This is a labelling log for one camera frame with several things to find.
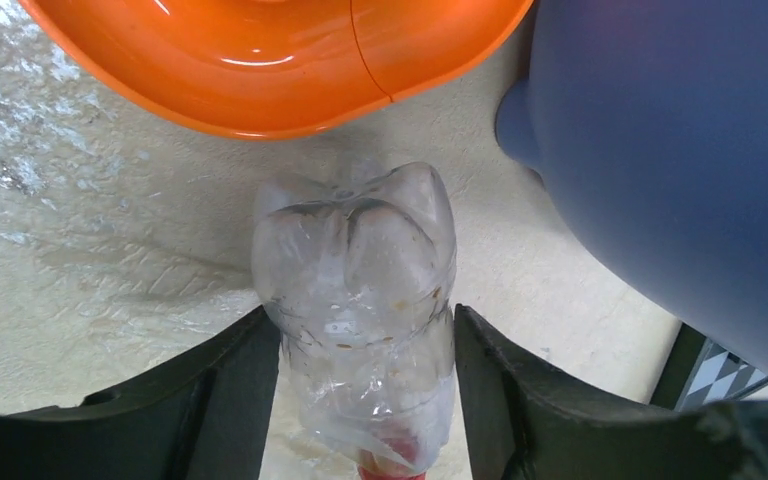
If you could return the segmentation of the small clear bottle red cap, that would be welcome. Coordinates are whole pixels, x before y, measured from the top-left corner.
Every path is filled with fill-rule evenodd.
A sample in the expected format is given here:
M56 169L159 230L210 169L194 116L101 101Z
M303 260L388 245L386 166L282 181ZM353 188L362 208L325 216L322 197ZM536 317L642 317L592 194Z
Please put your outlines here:
M456 263L449 198L425 162L332 183L285 174L257 192L254 288L301 424L365 477L421 479L448 441Z

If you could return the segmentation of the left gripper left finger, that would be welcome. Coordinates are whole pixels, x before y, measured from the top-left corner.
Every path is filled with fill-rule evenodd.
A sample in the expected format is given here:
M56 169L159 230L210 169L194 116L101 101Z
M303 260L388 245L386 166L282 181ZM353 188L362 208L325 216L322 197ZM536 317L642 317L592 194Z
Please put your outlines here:
M75 407L0 415L0 479L256 479L281 335L256 308Z

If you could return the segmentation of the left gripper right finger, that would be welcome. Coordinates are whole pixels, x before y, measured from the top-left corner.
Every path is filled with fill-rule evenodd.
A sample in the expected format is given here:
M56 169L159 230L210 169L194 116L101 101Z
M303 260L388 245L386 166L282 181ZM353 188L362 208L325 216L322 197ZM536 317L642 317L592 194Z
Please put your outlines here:
M768 479L768 401L675 412L592 386L454 311L475 479Z

